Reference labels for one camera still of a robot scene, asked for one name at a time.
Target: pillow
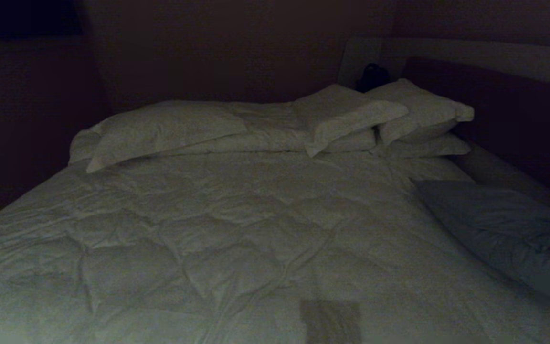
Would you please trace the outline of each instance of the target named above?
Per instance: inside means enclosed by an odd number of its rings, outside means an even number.
[[[404,105],[371,100],[339,85],[327,88],[292,103],[292,109],[305,121],[310,137],[305,150],[310,157],[330,142],[408,113]]]
[[[408,115],[379,125],[379,135],[386,145],[395,140],[420,143],[434,139],[458,122],[468,122],[474,118],[472,107],[432,94],[406,79],[365,94],[377,100],[399,102],[409,109]]]
[[[101,140],[86,172],[247,131],[241,118],[218,103],[185,101],[121,113],[99,126]]]
[[[374,148],[375,145],[375,131],[373,129],[364,129],[330,142],[322,152],[343,153],[368,151]]]
[[[472,253],[550,296],[550,207],[513,190],[414,181],[419,196]]]
[[[161,102],[148,107],[165,107],[174,102]],[[205,154],[223,152],[304,152],[307,132],[293,114],[290,103],[252,104],[222,103],[228,111],[242,118],[247,130],[243,133],[228,135],[205,142],[166,150],[155,156],[186,154]],[[92,159],[94,151],[101,140],[100,124],[80,131],[70,147],[69,164]],[[323,151],[353,152],[368,151],[375,147],[375,132],[365,129],[345,135],[331,142]]]
[[[101,141],[101,135],[94,131],[93,128],[81,130],[77,133],[69,148],[68,165],[72,165],[72,163],[77,161],[92,159],[92,155],[99,141]]]
[[[377,139],[377,146],[370,150],[371,154],[388,159],[408,159],[422,157],[439,157],[442,155],[464,155],[470,152],[470,145],[456,135],[446,133],[435,139],[421,143],[406,143],[396,140],[389,146],[383,139]]]

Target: white pillow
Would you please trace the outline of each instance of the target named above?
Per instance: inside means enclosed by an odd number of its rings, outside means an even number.
[[[171,102],[161,102],[148,107],[164,107]],[[304,152],[308,133],[292,113],[290,103],[221,104],[245,121],[248,131],[228,135],[175,150],[166,150],[155,156],[224,153],[224,152]],[[70,147],[69,164],[92,159],[101,140],[100,124],[80,131]],[[345,135],[331,142],[323,151],[330,153],[368,151],[376,144],[375,132],[365,129]]]
[[[340,137],[408,113],[404,105],[372,100],[339,85],[330,85],[294,101],[292,109],[307,124],[310,137],[305,143],[305,150],[310,157]]]
[[[72,140],[69,148],[69,165],[77,161],[92,159],[95,148],[98,146],[99,141],[101,141],[101,135],[94,131],[93,128],[81,130],[76,134],[74,140]]]
[[[386,145],[395,140],[419,143],[434,139],[458,122],[474,118],[472,107],[432,94],[406,79],[373,89],[366,96],[399,102],[409,109],[408,115],[379,125],[379,135]]]
[[[86,172],[120,161],[247,131],[241,118],[215,102],[170,102],[112,116]]]
[[[322,152],[343,153],[368,151],[373,149],[375,145],[375,131],[373,129],[364,129],[330,142]]]
[[[377,139],[377,146],[370,150],[371,154],[388,159],[408,159],[422,157],[439,157],[441,155],[464,155],[471,151],[471,147],[456,135],[446,133],[435,139],[421,143],[394,141],[387,146],[381,138]]]

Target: bedroom wall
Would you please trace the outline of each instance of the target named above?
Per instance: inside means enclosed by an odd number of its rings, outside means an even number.
[[[83,2],[114,111],[305,96],[336,82],[349,37],[388,35],[394,10],[395,0]]]
[[[398,0],[392,36],[550,46],[550,0]]]
[[[83,39],[0,42],[0,209],[63,168],[73,135],[109,112]]]

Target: bag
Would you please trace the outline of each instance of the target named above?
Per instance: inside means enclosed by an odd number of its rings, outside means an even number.
[[[362,78],[356,81],[356,91],[365,93],[389,82],[388,70],[379,67],[375,63],[371,63],[364,68]]]

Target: white comforter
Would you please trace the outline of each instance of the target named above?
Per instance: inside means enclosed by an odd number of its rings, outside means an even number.
[[[449,161],[231,153],[84,170],[0,213],[0,344],[550,342],[550,301],[415,198],[409,177],[467,178]]]

